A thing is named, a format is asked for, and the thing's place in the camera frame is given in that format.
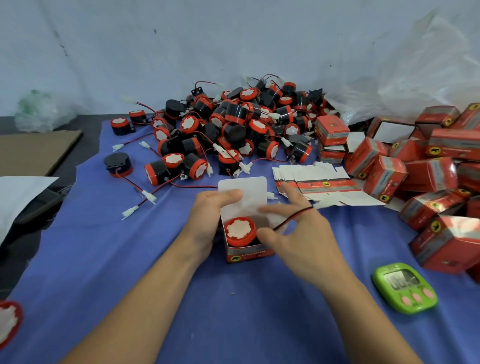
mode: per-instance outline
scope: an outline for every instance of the wall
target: wall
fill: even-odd
[[[480,59],[477,0],[4,1],[0,115],[13,115],[32,88],[85,114],[131,110],[122,96],[161,108],[197,80],[232,89],[244,74],[328,89],[375,75],[412,22],[437,6]]]

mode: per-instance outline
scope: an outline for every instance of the plastic bag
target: plastic bag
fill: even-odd
[[[23,132],[48,132],[77,116],[66,102],[50,94],[32,90],[17,104],[15,126]]]
[[[433,105],[463,110],[480,99],[480,64],[469,51],[463,34],[434,10],[382,64],[377,83],[345,85],[325,98],[348,125],[378,114],[417,117]]]

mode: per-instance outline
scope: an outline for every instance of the blue fabric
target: blue fabric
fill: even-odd
[[[145,127],[137,135],[148,132]],[[166,186],[156,194],[155,206],[147,202],[120,220],[121,212],[141,197],[125,181],[109,176],[103,158],[113,144],[133,138],[115,136],[108,122],[103,124],[98,155],[78,167],[76,184],[52,226],[43,232],[38,254],[10,296],[23,306],[25,319],[0,352],[0,363],[59,361],[98,325],[181,230],[200,189]],[[145,140],[156,146],[152,136]],[[155,155],[137,143],[121,151],[134,165],[132,180],[152,190],[143,165]],[[215,158],[210,159],[217,171]],[[271,192],[276,192],[274,165],[256,162],[250,175],[266,176]],[[221,178],[215,174],[179,183],[216,185]],[[420,268],[408,249],[415,232],[394,211],[334,206],[323,214],[357,277],[422,360],[478,362],[478,285],[465,274]],[[393,262],[417,269],[435,288],[439,305],[414,316],[394,311],[370,278],[378,266]],[[157,362],[345,363],[347,358],[334,319],[315,287],[296,278],[277,256],[229,265],[224,247],[216,244],[194,275]]]

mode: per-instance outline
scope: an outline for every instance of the green timer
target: green timer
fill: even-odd
[[[431,285],[406,264],[393,263],[377,268],[372,280],[385,300],[403,314],[413,315],[438,303]]]

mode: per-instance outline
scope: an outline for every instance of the hand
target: hand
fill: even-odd
[[[287,218],[311,206],[300,192],[287,183],[283,183],[282,188],[290,205],[263,205],[258,210]],[[334,274],[350,271],[327,219],[312,209],[301,213],[295,220],[298,225],[290,235],[280,235],[272,229],[261,228],[257,231],[257,237],[270,246],[293,273],[317,286],[328,284],[329,277]]]
[[[200,265],[212,250],[212,240],[218,228],[220,209],[242,198],[241,190],[200,192],[195,198],[187,223],[172,244]]]

